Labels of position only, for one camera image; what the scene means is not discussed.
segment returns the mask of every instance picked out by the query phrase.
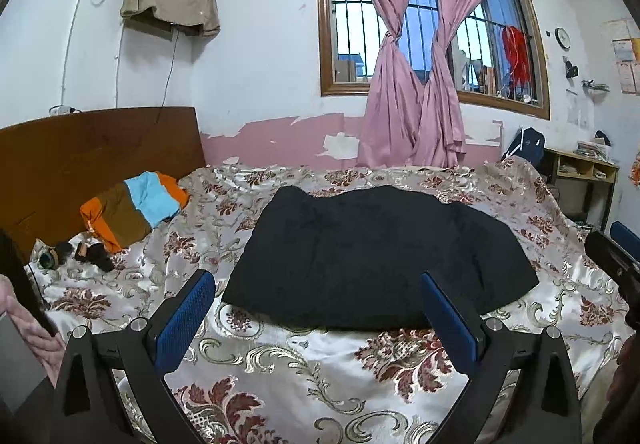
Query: window sill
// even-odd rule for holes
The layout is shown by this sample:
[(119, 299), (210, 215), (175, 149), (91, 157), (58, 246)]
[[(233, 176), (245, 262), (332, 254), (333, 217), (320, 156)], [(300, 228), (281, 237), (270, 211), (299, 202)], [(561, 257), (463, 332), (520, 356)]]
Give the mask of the window sill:
[[(334, 82), (328, 88), (322, 88), (323, 97), (332, 96), (364, 96), (369, 94), (369, 84), (361, 82)], [(533, 107), (514, 100), (507, 100), (498, 97), (473, 93), (471, 91), (459, 91), (460, 103), (474, 104), (476, 106), (486, 106), (495, 109), (505, 109), (523, 115), (532, 115), (539, 119), (549, 120), (549, 110), (545, 107)]]

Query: backpack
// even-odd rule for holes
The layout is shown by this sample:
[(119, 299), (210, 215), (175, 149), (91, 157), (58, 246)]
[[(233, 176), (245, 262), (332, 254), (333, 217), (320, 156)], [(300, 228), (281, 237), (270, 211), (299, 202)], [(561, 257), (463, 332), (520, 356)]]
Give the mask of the backpack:
[(545, 136), (534, 128), (520, 128), (502, 160), (515, 155), (528, 160), (535, 167), (540, 164), (544, 154)]

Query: pink curtain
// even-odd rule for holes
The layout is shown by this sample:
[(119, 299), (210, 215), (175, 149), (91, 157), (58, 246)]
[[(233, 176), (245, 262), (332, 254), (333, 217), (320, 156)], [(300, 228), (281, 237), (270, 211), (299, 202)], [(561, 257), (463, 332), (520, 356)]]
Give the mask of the pink curtain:
[(446, 52), (458, 26), (482, 0), (438, 0), (432, 69), (422, 87), (398, 49), (409, 0), (373, 0), (388, 33), (380, 48), (364, 116), (358, 165), (454, 166), (465, 133)]
[(438, 0), (440, 18), (431, 46), (431, 74), (424, 88), (413, 163), (455, 166), (465, 152), (465, 130), (458, 94), (447, 63), (447, 49), (458, 27), (482, 0)]
[(371, 79), (360, 134), (358, 165), (401, 165), (414, 151), (420, 120), (422, 84), (398, 49), (409, 0), (373, 0), (388, 32)]

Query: wooden headboard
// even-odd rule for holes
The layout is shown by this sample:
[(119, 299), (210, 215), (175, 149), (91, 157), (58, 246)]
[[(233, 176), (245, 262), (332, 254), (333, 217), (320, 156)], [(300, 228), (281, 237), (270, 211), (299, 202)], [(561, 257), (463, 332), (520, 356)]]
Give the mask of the wooden headboard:
[(85, 231), (79, 208), (143, 171), (179, 179), (204, 167), (192, 107), (122, 108), (47, 117), (0, 129), (0, 227), (27, 262), (36, 238)]

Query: metal screw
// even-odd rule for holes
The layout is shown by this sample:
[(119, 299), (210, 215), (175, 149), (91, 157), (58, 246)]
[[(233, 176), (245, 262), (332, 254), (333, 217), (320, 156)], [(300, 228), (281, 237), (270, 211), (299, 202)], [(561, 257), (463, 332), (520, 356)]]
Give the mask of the metal screw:
[(135, 318), (130, 324), (129, 326), (131, 327), (131, 330), (133, 330), (134, 332), (140, 332), (143, 331), (146, 327), (146, 319), (145, 318)]
[(560, 331), (556, 327), (547, 327), (546, 335), (552, 339), (558, 339), (560, 337)]
[(504, 326), (502, 324), (502, 321), (500, 321), (500, 319), (496, 319), (496, 318), (489, 318), (487, 319), (487, 321), (485, 321), (486, 323), (486, 327), (489, 330), (492, 330), (494, 332), (497, 332), (498, 330), (502, 330), (502, 327)]
[(71, 332), (71, 335), (73, 337), (75, 337), (76, 339), (80, 339), (87, 332), (88, 332), (87, 327), (85, 327), (84, 325), (79, 325), (79, 326), (77, 326), (76, 328), (73, 329), (73, 331)]

